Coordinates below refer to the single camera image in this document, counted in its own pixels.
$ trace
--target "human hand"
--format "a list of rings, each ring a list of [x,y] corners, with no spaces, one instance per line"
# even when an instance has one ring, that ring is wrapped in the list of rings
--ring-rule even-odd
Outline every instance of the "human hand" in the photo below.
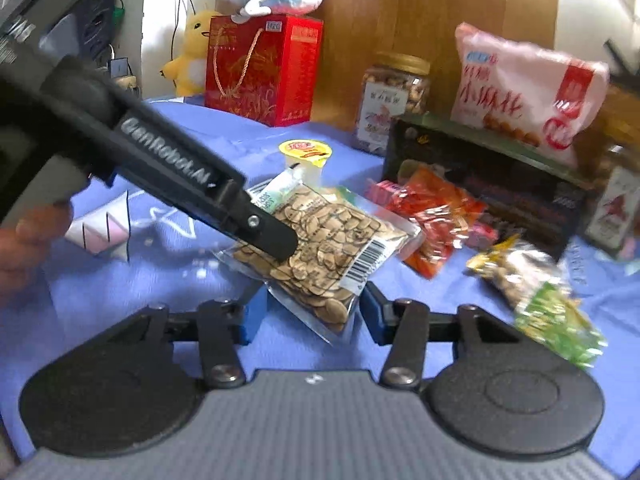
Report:
[[[73,218],[69,203],[29,211],[15,229],[0,229],[0,306],[30,280],[31,272],[49,254],[50,244],[63,237]]]

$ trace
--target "pink package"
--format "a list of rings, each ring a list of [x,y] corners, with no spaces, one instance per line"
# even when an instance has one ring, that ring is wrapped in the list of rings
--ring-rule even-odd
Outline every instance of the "pink package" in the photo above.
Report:
[[[607,65],[507,41],[468,23],[456,28],[456,43],[462,78],[451,119],[525,142],[575,167],[572,141],[602,106]]]

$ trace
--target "red box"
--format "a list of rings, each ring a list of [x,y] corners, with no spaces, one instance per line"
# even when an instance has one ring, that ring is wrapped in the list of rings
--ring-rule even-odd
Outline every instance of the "red box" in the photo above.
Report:
[[[286,14],[234,20],[211,19],[205,105],[267,126],[308,121],[322,22]]]

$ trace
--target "gift bag handle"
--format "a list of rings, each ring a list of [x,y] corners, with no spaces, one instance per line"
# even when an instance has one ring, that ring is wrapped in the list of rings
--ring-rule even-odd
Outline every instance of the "gift bag handle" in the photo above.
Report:
[[[249,67],[249,61],[251,60],[251,56],[254,53],[255,45],[256,43],[258,43],[258,38],[260,38],[260,35],[264,31],[264,29],[259,28],[258,31],[255,33],[254,42],[251,44],[251,47],[249,47],[249,52],[247,53],[246,59],[244,60],[244,66],[242,67],[242,74],[240,75],[238,84],[236,84],[236,86],[234,86],[229,92],[225,92],[222,89],[222,85],[220,84],[220,78],[218,77],[218,45],[220,44],[220,37],[222,36],[223,30],[224,30],[224,27],[220,27],[218,29],[218,33],[216,34],[216,44],[213,47],[213,74],[216,77],[216,84],[218,85],[218,90],[220,90],[220,95],[222,97],[227,97],[228,95],[233,94],[236,90],[238,90],[240,88],[240,85],[242,84],[242,81],[244,81],[244,76],[246,75],[246,69]]]

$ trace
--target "yellow plush toy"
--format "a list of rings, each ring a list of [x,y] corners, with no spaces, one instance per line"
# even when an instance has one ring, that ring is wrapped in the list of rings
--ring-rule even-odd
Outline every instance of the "yellow plush toy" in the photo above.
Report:
[[[182,41],[182,54],[162,67],[160,73],[175,82],[178,97],[201,94],[207,73],[209,25],[215,10],[203,10],[187,20]]]

